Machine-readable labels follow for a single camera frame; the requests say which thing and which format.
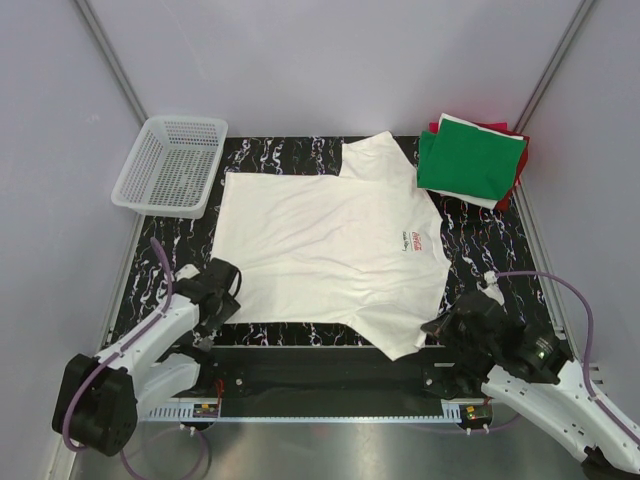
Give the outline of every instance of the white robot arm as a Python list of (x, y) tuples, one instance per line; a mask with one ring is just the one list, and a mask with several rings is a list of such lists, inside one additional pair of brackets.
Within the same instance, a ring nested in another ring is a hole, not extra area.
[(487, 279), (486, 289), (463, 294), (423, 326), (459, 359), (427, 390), (444, 397), (480, 390), (556, 439), (590, 480), (640, 479), (638, 425), (583, 375), (551, 326), (511, 319), (495, 277)]
[(52, 421), (55, 431), (68, 434), (65, 444), (73, 439), (115, 455), (139, 417), (192, 388), (200, 376), (196, 358), (174, 353), (156, 362), (183, 334), (195, 330), (206, 336), (219, 329), (240, 308), (240, 281), (239, 270), (219, 259), (203, 273), (187, 266), (177, 273), (168, 304), (95, 357), (76, 355), (65, 369)]

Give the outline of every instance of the table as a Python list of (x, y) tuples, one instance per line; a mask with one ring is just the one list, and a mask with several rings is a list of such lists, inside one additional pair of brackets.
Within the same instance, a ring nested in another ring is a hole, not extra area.
[[(224, 189), (224, 175), (261, 172), (284, 175), (338, 175), (342, 143), (353, 137), (228, 138), (203, 218), (186, 220), (145, 218), (127, 279), (117, 320), (107, 343), (116, 341), (158, 304), (155, 292), (162, 275), (149, 244), (156, 237), (169, 254), (174, 271), (187, 263), (202, 269), (209, 261)], [(396, 137), (411, 163), (418, 163), (418, 137)], [(512, 200), (507, 212), (468, 205), (430, 192), (443, 218), (444, 251), (452, 261), (441, 311), (458, 295), (478, 288), (482, 274), (495, 269), (533, 270), (534, 264), (518, 211)], [(550, 317), (536, 278), (501, 280), (505, 306), (522, 322), (549, 323)], [(191, 335), (183, 339), (189, 342)], [(253, 346), (363, 346), (367, 340), (344, 325), (313, 323), (224, 325), (214, 345)]]

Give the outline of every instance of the basket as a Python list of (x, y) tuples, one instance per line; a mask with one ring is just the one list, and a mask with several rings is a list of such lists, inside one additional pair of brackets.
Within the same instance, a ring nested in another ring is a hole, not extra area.
[(216, 118), (151, 117), (127, 157), (111, 201), (142, 215), (201, 218), (227, 129), (227, 122)]

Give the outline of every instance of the gray wall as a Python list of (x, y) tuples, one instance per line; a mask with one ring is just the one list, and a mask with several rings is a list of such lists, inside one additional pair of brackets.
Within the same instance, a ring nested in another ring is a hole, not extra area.
[[(526, 133), (524, 175), (556, 273), (596, 317), (606, 391), (636, 422), (640, 353), (640, 2), (600, 2)], [(585, 315), (569, 292), (583, 344)]]
[(578, 0), (92, 0), (150, 115), (230, 135), (515, 123)]
[(109, 194), (138, 125), (70, 1), (5, 2), (0, 45), (0, 465), (34, 480), (64, 366), (95, 352), (132, 232)]

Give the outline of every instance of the white fabric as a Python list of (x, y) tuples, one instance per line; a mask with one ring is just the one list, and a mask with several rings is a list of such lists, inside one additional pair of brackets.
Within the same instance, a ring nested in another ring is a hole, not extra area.
[(390, 134), (342, 161), (340, 177), (227, 173), (212, 256), (242, 271), (229, 322), (342, 323), (395, 360), (437, 315), (442, 219)]
[[(463, 125), (469, 125), (470, 127), (475, 127), (478, 130), (482, 130), (483, 132), (493, 133), (493, 134), (499, 135), (501, 137), (509, 137), (509, 138), (513, 138), (515, 140), (524, 139), (524, 137), (519, 136), (519, 135), (506, 135), (504, 133), (496, 132), (495, 130), (490, 130), (488, 128), (480, 127), (480, 126), (476, 125), (475, 123), (468, 122), (467, 120), (462, 120), (461, 118), (454, 117), (454, 116), (448, 115), (446, 113), (443, 113), (442, 115), (440, 115), (440, 120), (438, 120), (438, 125), (442, 124), (442, 120), (443, 119), (447, 119), (447, 120), (450, 120), (450, 121), (456, 122), (456, 123), (462, 123)], [(429, 190), (431, 190), (432, 192), (439, 193), (441, 195), (448, 195), (449, 197), (459, 198), (460, 200), (462, 200), (464, 202), (472, 203), (474, 205), (478, 205), (478, 206), (484, 207), (484, 208), (490, 208), (492, 210), (496, 207), (496, 204), (498, 203), (497, 200), (489, 200), (488, 198), (472, 197), (471, 195), (465, 195), (463, 193), (447, 192), (445, 190), (433, 190), (433, 189), (429, 189)]]

